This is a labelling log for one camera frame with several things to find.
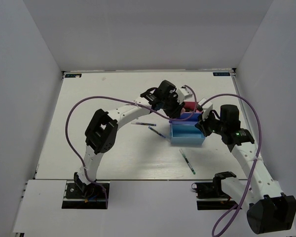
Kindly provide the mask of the blue gel pen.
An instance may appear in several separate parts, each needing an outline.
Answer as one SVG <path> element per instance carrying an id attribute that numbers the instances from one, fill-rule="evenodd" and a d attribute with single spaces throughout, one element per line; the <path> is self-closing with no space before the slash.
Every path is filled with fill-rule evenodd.
<path id="1" fill-rule="evenodd" d="M 155 134 L 157 134 L 158 136 L 162 137 L 163 139 L 165 139 L 166 141 L 170 142 L 170 139 L 163 135 L 162 133 L 160 133 L 159 131 L 155 130 L 154 128 L 152 128 L 151 126 L 148 127 L 149 130 L 151 130 L 152 132 L 154 132 Z"/>

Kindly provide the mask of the green gel pen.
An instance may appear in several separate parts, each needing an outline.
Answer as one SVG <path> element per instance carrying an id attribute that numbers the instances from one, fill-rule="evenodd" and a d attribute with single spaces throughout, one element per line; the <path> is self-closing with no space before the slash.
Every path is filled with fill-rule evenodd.
<path id="1" fill-rule="evenodd" d="M 195 175 L 196 173 L 195 173 L 195 171 L 194 171 L 192 165 L 190 164 L 189 160 L 187 159 L 185 153 L 183 152 L 183 150 L 182 150 L 182 149 L 179 149 L 179 152 L 180 152 L 180 154 L 182 155 L 182 157 L 183 157 L 183 159 L 185 160 L 185 162 L 187 163 L 187 165 L 188 165 L 188 167 L 190 168 L 190 170 L 191 170 L 191 172 L 193 173 L 193 175 Z"/>

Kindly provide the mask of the purple gel pen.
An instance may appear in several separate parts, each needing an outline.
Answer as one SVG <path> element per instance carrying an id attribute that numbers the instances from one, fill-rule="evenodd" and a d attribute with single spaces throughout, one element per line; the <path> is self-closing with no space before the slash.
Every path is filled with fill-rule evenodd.
<path id="1" fill-rule="evenodd" d="M 147 123 L 147 122 L 131 122 L 132 125 L 142 125 L 142 126 L 157 126 L 156 123 Z"/>

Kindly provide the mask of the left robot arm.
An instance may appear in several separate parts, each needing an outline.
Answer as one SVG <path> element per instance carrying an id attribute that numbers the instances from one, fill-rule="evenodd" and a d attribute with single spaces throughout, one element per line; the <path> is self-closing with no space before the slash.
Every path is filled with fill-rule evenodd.
<path id="1" fill-rule="evenodd" d="M 77 191 L 83 197 L 94 193 L 101 159 L 104 153 L 113 147 L 119 129 L 152 111 L 163 110 L 166 118 L 177 119 L 181 115 L 185 100 L 192 96 L 193 93 L 185 86 L 176 88 L 174 84 L 164 80 L 159 87 L 146 90 L 136 100 L 127 102 L 122 107 L 110 111 L 98 109 L 85 131 L 86 151 L 83 165 L 74 174 Z"/>

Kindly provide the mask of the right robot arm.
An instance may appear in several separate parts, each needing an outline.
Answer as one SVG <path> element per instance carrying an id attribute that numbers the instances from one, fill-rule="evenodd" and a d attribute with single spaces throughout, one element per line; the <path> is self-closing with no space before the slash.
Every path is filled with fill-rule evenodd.
<path id="1" fill-rule="evenodd" d="M 205 136 L 221 136 L 245 173 L 249 185 L 243 185 L 231 171 L 214 175 L 210 185 L 198 184 L 199 198 L 230 197 L 246 212 L 248 224 L 255 234 L 291 229 L 296 214 L 296 199 L 287 196 L 268 172 L 251 133 L 241 128 L 235 105 L 222 105 L 217 113 L 207 103 L 198 117 L 198 128 Z"/>

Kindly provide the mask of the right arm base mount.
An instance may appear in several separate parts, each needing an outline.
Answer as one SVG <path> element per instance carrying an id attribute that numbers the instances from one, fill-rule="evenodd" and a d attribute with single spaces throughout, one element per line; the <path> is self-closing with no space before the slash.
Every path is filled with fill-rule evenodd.
<path id="1" fill-rule="evenodd" d="M 196 182 L 191 189 L 196 193 L 197 210 L 229 210 L 236 202 L 222 191 L 222 180 L 236 178 L 230 171 L 216 173 L 211 182 Z"/>

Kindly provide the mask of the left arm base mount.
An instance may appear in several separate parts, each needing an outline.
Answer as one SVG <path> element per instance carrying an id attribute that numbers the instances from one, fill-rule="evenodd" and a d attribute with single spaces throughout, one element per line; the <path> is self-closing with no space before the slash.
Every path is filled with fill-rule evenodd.
<path id="1" fill-rule="evenodd" d="M 62 209 L 107 209 L 105 194 L 101 187 L 94 184 L 84 194 L 74 182 L 65 186 Z"/>

